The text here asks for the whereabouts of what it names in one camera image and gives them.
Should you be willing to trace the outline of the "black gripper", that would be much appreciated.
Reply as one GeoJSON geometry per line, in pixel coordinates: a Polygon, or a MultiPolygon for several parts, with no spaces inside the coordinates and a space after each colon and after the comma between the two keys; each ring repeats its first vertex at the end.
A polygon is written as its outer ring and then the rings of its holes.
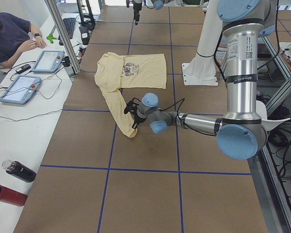
{"type": "Polygon", "coordinates": [[[142,10],[142,0],[126,0],[126,6],[129,8],[130,4],[133,4],[133,10],[134,10],[134,18],[133,19],[140,19],[140,11],[142,10]]]}
{"type": "Polygon", "coordinates": [[[140,101],[138,98],[132,98],[126,104],[126,107],[124,109],[124,114],[127,114],[128,112],[130,112],[133,115],[133,119],[134,119],[134,122],[133,122],[133,125],[132,125],[133,129],[137,129],[138,125],[140,123],[142,123],[142,118],[137,113],[139,104],[136,103],[135,100],[140,101]]]}

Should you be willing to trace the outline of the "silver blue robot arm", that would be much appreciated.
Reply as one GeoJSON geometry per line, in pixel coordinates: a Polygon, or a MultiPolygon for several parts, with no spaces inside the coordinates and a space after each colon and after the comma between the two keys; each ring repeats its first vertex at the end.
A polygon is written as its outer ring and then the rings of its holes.
{"type": "Polygon", "coordinates": [[[147,93],[140,103],[130,101],[124,113],[132,113],[132,128],[148,120],[154,133],[169,126],[191,129],[215,136],[219,149],[228,157],[245,160],[254,157],[267,141],[267,130],[256,112],[258,81],[258,38],[275,29],[277,2],[274,0],[215,0],[210,2],[205,27],[220,25],[219,42],[227,39],[227,112],[222,118],[197,116],[179,111],[166,112],[158,96],[147,93]]]}
{"type": "MultiPolygon", "coordinates": [[[[172,2],[171,0],[151,0],[153,8],[156,10],[161,9],[164,5],[172,2]]],[[[146,6],[144,0],[126,0],[126,7],[129,8],[130,4],[133,5],[133,19],[137,23],[140,20],[140,11],[143,6],[146,6]]]]}

